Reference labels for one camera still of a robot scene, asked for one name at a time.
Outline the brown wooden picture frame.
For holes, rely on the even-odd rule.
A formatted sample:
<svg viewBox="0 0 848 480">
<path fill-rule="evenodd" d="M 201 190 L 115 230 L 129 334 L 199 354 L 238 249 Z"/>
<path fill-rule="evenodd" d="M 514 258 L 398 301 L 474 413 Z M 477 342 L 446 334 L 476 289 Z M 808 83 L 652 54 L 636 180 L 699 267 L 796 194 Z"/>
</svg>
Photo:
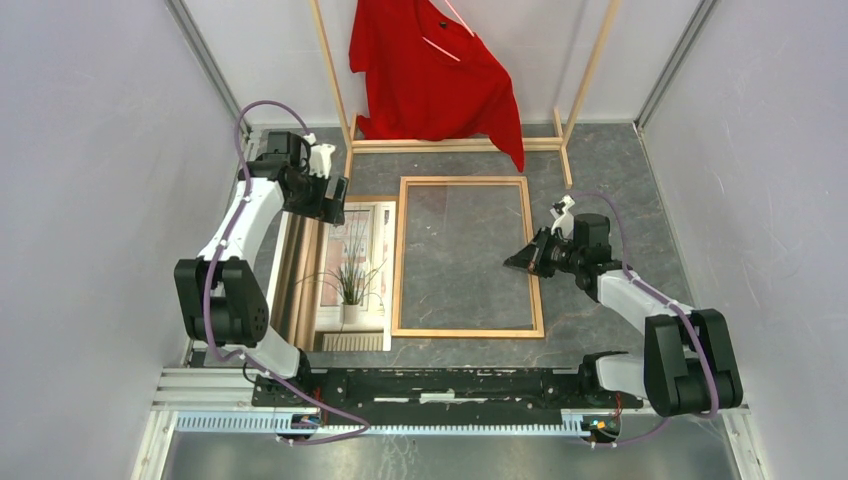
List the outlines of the brown wooden picture frame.
<svg viewBox="0 0 848 480">
<path fill-rule="evenodd" d="M 392 335 L 543 338 L 538 278 L 503 264 L 533 235 L 524 176 L 402 177 Z"/>
</svg>

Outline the plant photo print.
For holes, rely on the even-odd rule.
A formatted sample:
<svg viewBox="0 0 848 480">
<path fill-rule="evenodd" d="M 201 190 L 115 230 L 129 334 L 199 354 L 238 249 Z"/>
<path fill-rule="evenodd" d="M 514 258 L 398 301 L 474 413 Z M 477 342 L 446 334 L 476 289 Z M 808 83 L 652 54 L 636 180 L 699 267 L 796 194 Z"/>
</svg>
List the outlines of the plant photo print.
<svg viewBox="0 0 848 480">
<path fill-rule="evenodd" d="M 339 226 L 284 214 L 271 329 L 307 352 L 390 351 L 397 206 L 395 196 L 354 196 Z"/>
</svg>

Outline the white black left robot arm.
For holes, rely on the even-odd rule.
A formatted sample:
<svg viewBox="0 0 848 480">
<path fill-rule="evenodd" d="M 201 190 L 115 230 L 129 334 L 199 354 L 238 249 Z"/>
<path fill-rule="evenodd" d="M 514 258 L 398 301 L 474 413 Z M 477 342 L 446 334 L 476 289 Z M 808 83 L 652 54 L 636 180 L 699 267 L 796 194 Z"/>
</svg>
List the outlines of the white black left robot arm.
<svg viewBox="0 0 848 480">
<path fill-rule="evenodd" d="M 281 212 L 343 224 L 348 180 L 331 175 L 335 151 L 312 134 L 271 133 L 264 152 L 252 161 L 239 159 L 234 198 L 216 233 L 195 257 L 178 260 L 173 272 L 187 336 L 219 360 L 237 358 L 277 381 L 276 394 L 295 408 L 314 394 L 309 361 L 272 329 L 253 266 Z"/>
</svg>

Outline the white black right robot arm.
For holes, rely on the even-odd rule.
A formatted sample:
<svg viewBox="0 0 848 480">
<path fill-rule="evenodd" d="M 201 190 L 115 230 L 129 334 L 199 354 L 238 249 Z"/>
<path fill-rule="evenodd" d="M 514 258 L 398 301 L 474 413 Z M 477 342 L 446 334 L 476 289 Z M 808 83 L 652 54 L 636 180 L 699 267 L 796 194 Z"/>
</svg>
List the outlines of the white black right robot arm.
<svg viewBox="0 0 848 480">
<path fill-rule="evenodd" d="M 613 256 L 611 222 L 600 214 L 567 215 L 537 231 L 504 264 L 539 278 L 573 276 L 578 289 L 642 335 L 639 355 L 584 356 L 577 392 L 591 408 L 617 393 L 644 399 L 662 417 L 709 415 L 739 407 L 744 390 L 724 315 L 672 300 Z"/>
</svg>

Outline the light wooden clothes rack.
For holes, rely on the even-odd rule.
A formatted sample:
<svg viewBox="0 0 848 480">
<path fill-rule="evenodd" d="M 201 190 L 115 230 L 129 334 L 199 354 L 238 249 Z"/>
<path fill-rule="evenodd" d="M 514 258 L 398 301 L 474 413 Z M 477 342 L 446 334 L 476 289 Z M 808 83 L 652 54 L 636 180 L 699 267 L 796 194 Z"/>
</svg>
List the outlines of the light wooden clothes rack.
<svg viewBox="0 0 848 480">
<path fill-rule="evenodd" d="M 496 146 L 485 138 L 450 139 L 438 142 L 423 140 L 357 140 L 357 117 L 348 116 L 343 95 L 335 70 L 335 64 L 328 37 L 323 22 L 320 2 L 310 0 L 313 24 L 321 47 L 326 72 L 330 80 L 331 92 L 334 96 L 335 108 L 342 129 L 346 147 L 344 173 L 350 177 L 353 173 L 353 160 L 357 154 L 405 154 L 405 153 L 481 153 L 494 152 Z M 556 152 L 561 161 L 565 186 L 573 186 L 573 176 L 567 153 L 567 145 L 571 139 L 582 108 L 588 96 L 592 81 L 600 63 L 600 58 L 607 44 L 612 27 L 616 20 L 622 2 L 610 1 L 605 9 L 603 21 L 594 41 L 590 56 L 586 63 L 579 87 L 573 99 L 567 120 L 563 121 L 560 111 L 553 110 L 553 121 L 556 134 L 549 137 L 524 137 L 522 144 L 527 152 Z"/>
</svg>

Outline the red t-shirt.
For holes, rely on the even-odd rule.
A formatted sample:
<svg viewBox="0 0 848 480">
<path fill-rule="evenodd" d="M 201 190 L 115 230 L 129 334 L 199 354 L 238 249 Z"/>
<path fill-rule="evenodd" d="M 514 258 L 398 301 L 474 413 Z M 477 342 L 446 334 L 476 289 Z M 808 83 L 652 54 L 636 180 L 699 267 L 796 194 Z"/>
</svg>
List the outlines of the red t-shirt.
<svg viewBox="0 0 848 480">
<path fill-rule="evenodd" d="M 360 1 L 349 66 L 365 79 L 368 112 L 357 123 L 367 140 L 443 141 L 488 137 L 525 168 L 522 129 L 512 79 L 482 39 L 461 63 L 421 40 L 418 1 Z"/>
</svg>

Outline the pink clothes hanger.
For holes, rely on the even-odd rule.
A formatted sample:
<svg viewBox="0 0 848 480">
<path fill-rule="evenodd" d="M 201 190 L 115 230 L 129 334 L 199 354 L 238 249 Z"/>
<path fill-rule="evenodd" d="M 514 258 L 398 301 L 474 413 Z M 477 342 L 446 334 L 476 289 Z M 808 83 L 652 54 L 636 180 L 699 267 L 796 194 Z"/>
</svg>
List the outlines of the pink clothes hanger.
<svg viewBox="0 0 848 480">
<path fill-rule="evenodd" d="M 478 36 L 454 1 L 418 1 L 416 20 L 420 37 L 433 52 L 452 63 L 461 63 Z"/>
</svg>

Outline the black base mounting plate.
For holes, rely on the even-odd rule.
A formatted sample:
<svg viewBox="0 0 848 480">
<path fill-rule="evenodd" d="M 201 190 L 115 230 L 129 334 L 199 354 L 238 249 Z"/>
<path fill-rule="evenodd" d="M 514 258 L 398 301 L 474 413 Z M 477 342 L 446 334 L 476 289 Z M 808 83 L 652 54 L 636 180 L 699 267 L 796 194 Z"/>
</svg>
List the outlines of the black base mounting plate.
<svg viewBox="0 0 848 480">
<path fill-rule="evenodd" d="M 298 393 L 259 374 L 248 381 L 252 406 L 316 408 L 323 427 L 553 426 L 564 410 L 644 404 L 554 368 L 314 369 L 293 379 Z"/>
</svg>

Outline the aluminium rail frame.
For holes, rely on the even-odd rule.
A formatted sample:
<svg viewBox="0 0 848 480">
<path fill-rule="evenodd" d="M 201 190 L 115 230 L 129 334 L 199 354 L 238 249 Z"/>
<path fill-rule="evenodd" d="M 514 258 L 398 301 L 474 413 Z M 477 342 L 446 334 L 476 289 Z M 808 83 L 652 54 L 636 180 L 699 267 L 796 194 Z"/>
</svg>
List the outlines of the aluminium rail frame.
<svg viewBox="0 0 848 480">
<path fill-rule="evenodd" d="M 572 145 L 577 148 L 571 168 L 589 180 L 603 174 L 635 174 L 635 187 L 624 187 L 623 200 L 635 201 L 647 213 L 647 226 L 634 227 L 632 235 L 646 234 L 635 250 L 647 259 L 648 272 L 670 286 L 678 298 L 691 300 L 682 262 L 673 246 L 672 234 L 661 206 L 656 182 L 637 134 L 629 124 L 578 125 Z M 402 175 L 507 175 L 495 153 L 363 154 L 353 160 L 354 193 L 399 192 Z M 529 152 L 526 175 L 533 222 L 545 219 L 543 200 L 565 190 L 564 168 L 554 152 Z M 318 354 L 312 361 L 323 367 L 331 361 L 356 366 L 462 366 L 489 362 L 505 366 L 517 361 L 521 367 L 553 366 L 577 362 L 589 347 L 635 347 L 636 333 L 600 313 L 577 293 L 556 293 L 557 280 L 541 287 L 547 337 L 545 341 L 500 340 L 391 340 L 384 352 Z M 165 369 L 154 396 L 154 411 L 178 412 L 172 416 L 173 436 L 165 458 L 165 440 L 150 440 L 151 459 L 137 470 L 152 478 L 154 443 L 163 459 L 157 460 L 162 479 L 768 479 L 761 448 L 756 445 L 748 410 L 721 414 L 713 420 L 678 417 L 653 439 L 630 446 L 600 448 L 578 446 L 559 435 L 562 428 L 519 428 L 516 432 L 492 429 L 486 435 L 461 430 L 419 432 L 387 430 L 386 435 L 365 435 L 342 442 L 307 448 L 275 443 L 270 433 L 253 429 L 237 433 L 236 426 L 223 429 L 224 420 L 260 420 L 282 417 L 285 409 L 250 405 L 250 385 L 229 364 L 222 368 Z M 183 417 L 209 414 L 219 421 L 199 432 L 182 430 Z"/>
</svg>

